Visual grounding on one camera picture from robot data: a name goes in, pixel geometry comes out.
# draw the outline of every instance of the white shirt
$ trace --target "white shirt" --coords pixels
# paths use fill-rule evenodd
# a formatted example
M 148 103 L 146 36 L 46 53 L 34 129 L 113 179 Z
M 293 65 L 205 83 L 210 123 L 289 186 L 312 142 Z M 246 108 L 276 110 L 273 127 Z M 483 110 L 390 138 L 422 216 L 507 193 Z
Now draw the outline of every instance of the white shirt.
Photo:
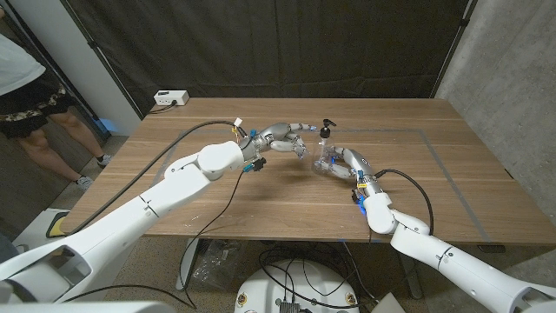
M 45 70 L 22 47 L 0 34 L 0 96 L 34 81 Z

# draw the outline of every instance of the clear bottle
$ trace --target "clear bottle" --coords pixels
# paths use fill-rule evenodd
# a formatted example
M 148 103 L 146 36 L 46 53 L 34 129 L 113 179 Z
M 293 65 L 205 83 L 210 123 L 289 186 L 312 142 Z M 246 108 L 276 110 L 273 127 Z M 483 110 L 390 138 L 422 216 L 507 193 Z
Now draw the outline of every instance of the clear bottle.
M 331 152 L 334 149 L 334 140 L 330 136 L 329 126 L 336 126 L 336 124 L 329 119 L 322 120 L 324 127 L 317 137 L 316 145 L 314 146 L 313 162 L 311 163 L 311 170 L 316 174 L 325 174 L 329 171 L 328 167 L 331 164 Z

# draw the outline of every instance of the power strip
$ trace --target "power strip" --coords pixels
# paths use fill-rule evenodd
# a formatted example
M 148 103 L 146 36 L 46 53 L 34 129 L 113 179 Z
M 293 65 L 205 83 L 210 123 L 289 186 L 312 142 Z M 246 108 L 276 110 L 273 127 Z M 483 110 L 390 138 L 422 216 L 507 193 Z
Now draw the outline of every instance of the power strip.
M 189 100 L 187 90 L 158 90 L 155 94 L 156 105 L 171 105 L 174 100 L 177 105 L 185 105 Z

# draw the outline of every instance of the wooden table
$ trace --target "wooden table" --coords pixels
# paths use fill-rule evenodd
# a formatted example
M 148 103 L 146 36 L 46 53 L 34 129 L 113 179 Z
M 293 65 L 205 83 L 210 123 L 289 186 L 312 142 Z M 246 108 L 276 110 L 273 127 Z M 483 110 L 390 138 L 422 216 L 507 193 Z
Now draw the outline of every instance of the wooden table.
M 142 169 L 181 131 L 214 119 L 243 119 L 262 130 L 279 122 L 338 124 L 337 146 L 359 151 L 375 171 L 401 170 L 417 180 L 434 209 L 435 235 L 450 243 L 555 244 L 556 228 L 467 126 L 440 99 L 236 99 L 192 98 L 185 107 L 148 116 L 63 223 L 75 228 Z M 315 133 L 301 133 L 313 151 Z M 182 140 L 107 213 L 162 179 L 166 166 L 210 143 L 235 140 L 214 125 Z M 243 176 L 225 214 L 202 237 L 367 241 L 366 218 L 351 199 L 351 181 L 317 176 L 310 160 L 270 151 L 260 172 Z M 239 171 L 229 172 L 199 199 L 166 216 L 147 235 L 194 236 L 226 205 Z M 392 208 L 428 222 L 420 192 L 401 176 L 386 174 L 382 188 Z M 388 236 L 372 235 L 373 241 Z

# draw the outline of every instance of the blue connector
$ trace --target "blue connector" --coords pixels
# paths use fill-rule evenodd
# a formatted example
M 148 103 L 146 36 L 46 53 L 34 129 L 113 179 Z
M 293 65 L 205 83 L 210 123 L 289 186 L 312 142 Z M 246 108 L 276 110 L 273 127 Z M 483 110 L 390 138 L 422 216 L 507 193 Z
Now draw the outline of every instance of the blue connector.
M 247 173 L 247 172 L 249 172 L 250 170 L 252 170 L 253 167 L 254 167 L 254 165 L 251 163 L 250 165 L 244 167 L 244 168 L 243 168 L 243 171 Z
M 363 213 L 363 215 L 366 216 L 367 211 L 365 210 L 365 207 L 363 206 L 363 201 L 365 201 L 365 197 L 364 196 L 359 196 L 359 202 L 357 203 L 357 205 L 359 205 L 359 210 L 361 210 L 361 213 Z

